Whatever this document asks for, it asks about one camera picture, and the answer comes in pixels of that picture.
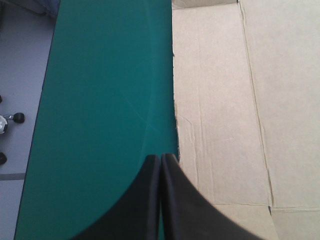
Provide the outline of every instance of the cardboard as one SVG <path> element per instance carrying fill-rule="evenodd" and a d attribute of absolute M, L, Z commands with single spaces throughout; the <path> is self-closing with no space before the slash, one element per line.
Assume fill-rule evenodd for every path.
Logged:
<path fill-rule="evenodd" d="M 320 239 L 320 4 L 183 2 L 172 11 L 182 169 L 264 239 Z"/>

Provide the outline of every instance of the green cutting mat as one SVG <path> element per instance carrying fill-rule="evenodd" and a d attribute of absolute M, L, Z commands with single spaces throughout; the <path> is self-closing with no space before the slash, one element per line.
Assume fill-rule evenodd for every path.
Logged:
<path fill-rule="evenodd" d="M 16 240 L 68 239 L 177 153 L 170 0 L 62 0 Z"/>

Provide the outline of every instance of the chair caster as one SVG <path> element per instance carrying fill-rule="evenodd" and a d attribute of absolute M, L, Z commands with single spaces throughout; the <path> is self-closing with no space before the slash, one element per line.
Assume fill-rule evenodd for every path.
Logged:
<path fill-rule="evenodd" d="M 25 115 L 22 112 L 18 112 L 13 115 L 13 121 L 17 124 L 23 124 L 25 122 Z"/>
<path fill-rule="evenodd" d="M 5 164 L 7 161 L 7 157 L 3 152 L 0 152 L 0 165 Z"/>

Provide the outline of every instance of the floor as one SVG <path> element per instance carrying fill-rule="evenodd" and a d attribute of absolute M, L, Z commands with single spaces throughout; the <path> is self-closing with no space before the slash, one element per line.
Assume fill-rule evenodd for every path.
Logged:
<path fill-rule="evenodd" d="M 20 2 L 43 11 L 32 1 Z M 25 123 L 10 122 L 0 136 L 0 152 L 7 156 L 0 166 L 0 239 L 12 240 L 55 20 L 7 4 L 0 19 L 0 114 L 25 114 Z"/>

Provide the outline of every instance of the chair wheel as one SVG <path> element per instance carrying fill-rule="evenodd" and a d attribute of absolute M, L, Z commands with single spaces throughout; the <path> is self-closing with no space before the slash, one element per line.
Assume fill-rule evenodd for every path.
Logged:
<path fill-rule="evenodd" d="M 21 112 L 18 112 L 13 115 L 13 121 L 17 124 L 22 124 L 25 122 L 25 115 Z"/>
<path fill-rule="evenodd" d="M 3 152 L 0 152 L 0 165 L 5 164 L 7 161 L 7 157 Z"/>

